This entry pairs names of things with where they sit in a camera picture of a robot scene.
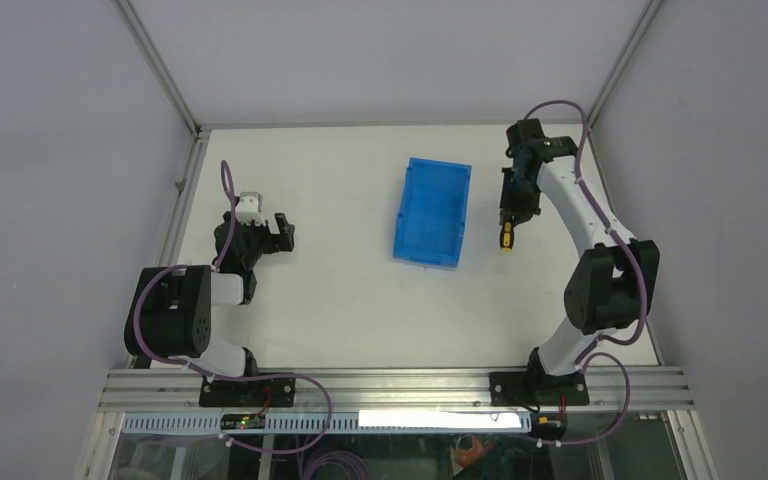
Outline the yellow black screwdriver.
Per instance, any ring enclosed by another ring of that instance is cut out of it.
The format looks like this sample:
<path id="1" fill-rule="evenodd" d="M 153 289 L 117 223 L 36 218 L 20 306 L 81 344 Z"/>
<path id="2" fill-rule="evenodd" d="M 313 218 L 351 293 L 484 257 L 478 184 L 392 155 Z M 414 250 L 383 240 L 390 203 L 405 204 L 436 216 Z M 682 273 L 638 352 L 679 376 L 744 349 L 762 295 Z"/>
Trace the yellow black screwdriver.
<path id="1" fill-rule="evenodd" d="M 510 221 L 505 221 L 501 226 L 499 245 L 502 251 L 510 252 L 514 246 L 514 227 Z"/>

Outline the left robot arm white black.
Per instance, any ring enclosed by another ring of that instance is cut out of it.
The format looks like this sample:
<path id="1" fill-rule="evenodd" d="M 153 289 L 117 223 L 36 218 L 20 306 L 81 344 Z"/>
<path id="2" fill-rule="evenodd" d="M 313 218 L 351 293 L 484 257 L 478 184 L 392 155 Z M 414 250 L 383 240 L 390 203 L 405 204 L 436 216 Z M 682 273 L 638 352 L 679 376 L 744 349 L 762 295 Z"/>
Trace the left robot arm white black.
<path id="1" fill-rule="evenodd" d="M 296 227 L 283 213 L 274 224 L 275 232 L 267 220 L 226 212 L 213 232 L 212 263 L 143 269 L 124 326 L 128 353 L 224 379 L 222 392 L 235 405 L 254 403 L 261 392 L 254 354 L 213 332 L 212 310 L 250 304 L 261 257 L 294 250 Z"/>

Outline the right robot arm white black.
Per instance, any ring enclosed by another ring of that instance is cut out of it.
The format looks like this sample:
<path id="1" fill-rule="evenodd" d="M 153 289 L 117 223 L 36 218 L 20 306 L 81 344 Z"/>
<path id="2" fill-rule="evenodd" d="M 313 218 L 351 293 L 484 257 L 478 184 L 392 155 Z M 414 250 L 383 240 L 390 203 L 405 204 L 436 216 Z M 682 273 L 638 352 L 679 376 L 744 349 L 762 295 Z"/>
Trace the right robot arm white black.
<path id="1" fill-rule="evenodd" d="M 514 247 L 515 229 L 541 212 L 547 198 L 561 217 L 579 255 L 563 292 L 565 318 L 529 356 L 523 388 L 535 404 L 548 405 L 578 375 L 599 342 L 618 344 L 615 333 L 630 326 L 637 339 L 651 308 L 660 252 L 639 240 L 600 204 L 581 168 L 582 149 L 568 137 L 549 137 L 536 118 L 506 131 L 499 204 L 502 250 Z"/>

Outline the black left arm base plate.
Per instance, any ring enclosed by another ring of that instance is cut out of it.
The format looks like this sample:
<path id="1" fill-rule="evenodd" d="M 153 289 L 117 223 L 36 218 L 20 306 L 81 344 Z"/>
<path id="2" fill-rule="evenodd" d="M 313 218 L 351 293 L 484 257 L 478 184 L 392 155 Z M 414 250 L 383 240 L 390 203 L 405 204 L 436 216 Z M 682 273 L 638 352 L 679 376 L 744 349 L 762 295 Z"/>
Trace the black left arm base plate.
<path id="1" fill-rule="evenodd" d="M 198 405 L 203 408 L 288 408 L 294 405 L 296 379 L 267 378 L 230 381 L 223 377 L 203 377 Z"/>

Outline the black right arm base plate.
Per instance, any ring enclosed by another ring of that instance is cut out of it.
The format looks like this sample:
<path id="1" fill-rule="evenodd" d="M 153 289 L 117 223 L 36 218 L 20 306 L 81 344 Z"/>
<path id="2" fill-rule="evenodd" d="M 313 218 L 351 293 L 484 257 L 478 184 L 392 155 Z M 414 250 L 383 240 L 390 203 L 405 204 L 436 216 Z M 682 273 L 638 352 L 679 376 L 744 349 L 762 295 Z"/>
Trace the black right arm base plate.
<path id="1" fill-rule="evenodd" d="M 586 406 L 590 397 L 580 373 L 551 376 L 528 371 L 495 371 L 488 375 L 493 406 Z"/>

